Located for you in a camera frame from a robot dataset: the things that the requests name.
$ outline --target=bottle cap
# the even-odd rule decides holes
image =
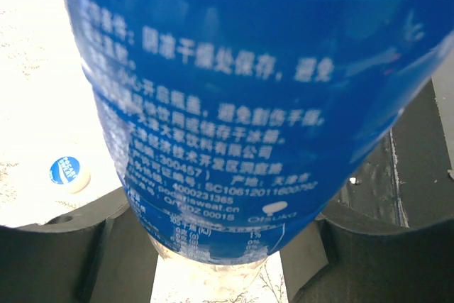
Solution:
[[[90,182],[90,171],[83,160],[65,155],[58,158],[49,169],[50,180],[66,193],[78,193]]]

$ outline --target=white surface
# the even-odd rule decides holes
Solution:
[[[43,223],[120,186],[63,0],[0,0],[0,224]],[[90,183],[54,186],[53,162],[84,156]]]
[[[151,303],[288,303],[279,253],[267,259],[248,289],[231,299],[189,298],[203,297],[205,292],[195,292],[197,286],[192,287],[187,284],[191,280],[179,281],[179,276],[175,277],[175,266],[175,264],[168,265],[166,260],[159,257]],[[207,288],[206,297],[208,294],[213,294],[213,290]]]

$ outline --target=white dot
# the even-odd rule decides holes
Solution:
[[[350,181],[351,184],[360,184],[361,183],[361,180],[359,180],[356,177],[351,177],[350,179],[348,179],[348,181]]]
[[[287,206],[289,206],[287,202],[274,202],[274,203],[272,203],[272,204],[264,205],[264,207],[262,207],[262,210],[263,210],[268,216],[271,216],[271,215],[273,215],[274,213],[283,210],[283,209],[286,208]]]

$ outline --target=blue bottle cap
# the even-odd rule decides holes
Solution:
[[[81,191],[90,181],[88,169],[73,156],[58,158],[50,166],[49,177],[54,184],[65,188],[69,193]]]

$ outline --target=plastic bottle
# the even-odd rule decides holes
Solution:
[[[131,206],[205,268],[295,237],[453,45],[453,0],[66,2]]]

